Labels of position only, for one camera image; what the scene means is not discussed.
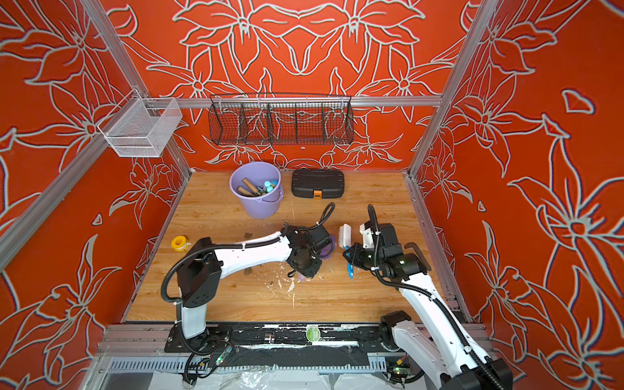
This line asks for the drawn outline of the yellow square spade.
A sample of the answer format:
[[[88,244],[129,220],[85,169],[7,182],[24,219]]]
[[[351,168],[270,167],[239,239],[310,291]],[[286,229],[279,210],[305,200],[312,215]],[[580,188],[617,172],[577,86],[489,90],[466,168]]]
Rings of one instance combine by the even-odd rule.
[[[254,196],[261,195],[261,191],[249,179],[243,178],[242,181]]]

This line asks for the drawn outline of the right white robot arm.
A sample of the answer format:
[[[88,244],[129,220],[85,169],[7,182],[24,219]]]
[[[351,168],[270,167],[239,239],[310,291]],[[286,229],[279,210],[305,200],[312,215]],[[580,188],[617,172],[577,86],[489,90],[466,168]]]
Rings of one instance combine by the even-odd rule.
[[[493,358],[453,314],[432,281],[431,266],[414,243],[398,241],[391,224],[380,224],[374,206],[361,227],[362,242],[344,251],[355,268],[396,289],[416,311],[427,336],[399,310],[380,321],[384,345],[404,351],[430,389],[511,389],[514,379],[502,358]]]

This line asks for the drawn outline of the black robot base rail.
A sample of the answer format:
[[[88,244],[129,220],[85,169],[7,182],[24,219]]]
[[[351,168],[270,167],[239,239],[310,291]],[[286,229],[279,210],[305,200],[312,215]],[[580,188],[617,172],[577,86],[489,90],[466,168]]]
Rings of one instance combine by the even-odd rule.
[[[307,341],[308,325],[320,328],[320,341]],[[378,323],[208,323],[204,334],[186,342],[175,325],[167,335],[164,351],[188,354],[193,349],[199,351],[203,343],[207,348],[216,347],[218,352],[232,346],[226,367],[360,368],[371,365],[383,371],[386,362],[396,362],[407,356],[382,338]]]

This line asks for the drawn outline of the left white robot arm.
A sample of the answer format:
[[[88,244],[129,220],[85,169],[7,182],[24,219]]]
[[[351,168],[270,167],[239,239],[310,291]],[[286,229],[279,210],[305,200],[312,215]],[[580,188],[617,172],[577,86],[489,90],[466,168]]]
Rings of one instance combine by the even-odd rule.
[[[268,263],[287,263],[292,273],[312,279],[323,263],[323,252],[333,247],[323,224],[307,228],[286,224],[269,236],[232,244],[204,237],[164,276],[161,297],[175,306],[176,322],[188,341],[206,331],[207,304],[221,279]]]

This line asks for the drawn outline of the purple trowel pink handle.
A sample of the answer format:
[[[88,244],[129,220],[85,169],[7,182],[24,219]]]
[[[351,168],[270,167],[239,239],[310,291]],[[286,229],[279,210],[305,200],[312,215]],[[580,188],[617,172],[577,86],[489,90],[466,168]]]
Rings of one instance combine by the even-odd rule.
[[[334,249],[336,248],[336,237],[334,235],[331,235],[330,238],[332,241],[331,244],[324,247],[320,252],[319,256],[322,261],[328,260],[329,258],[331,258],[332,256],[331,254],[334,252]],[[305,281],[310,280],[310,278],[305,277],[301,273],[298,274],[297,278],[300,282],[305,282]]]

